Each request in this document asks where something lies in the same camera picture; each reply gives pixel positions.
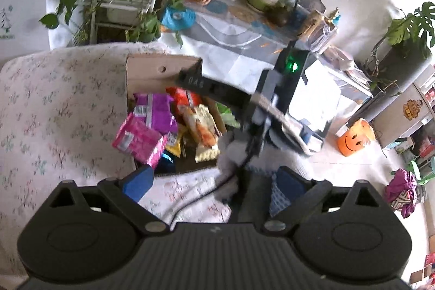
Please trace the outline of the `grey gloved right hand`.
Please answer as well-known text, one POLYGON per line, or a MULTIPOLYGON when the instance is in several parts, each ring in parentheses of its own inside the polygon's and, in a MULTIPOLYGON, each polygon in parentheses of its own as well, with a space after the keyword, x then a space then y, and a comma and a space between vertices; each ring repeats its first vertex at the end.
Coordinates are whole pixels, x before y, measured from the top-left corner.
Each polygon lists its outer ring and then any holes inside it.
POLYGON ((227 132, 219 139, 220 155, 217 167, 221 173, 216 183, 221 183, 217 195, 236 202, 266 202, 271 194, 271 159, 275 148, 266 144, 259 155, 249 157, 247 141, 239 140, 238 132, 227 132))

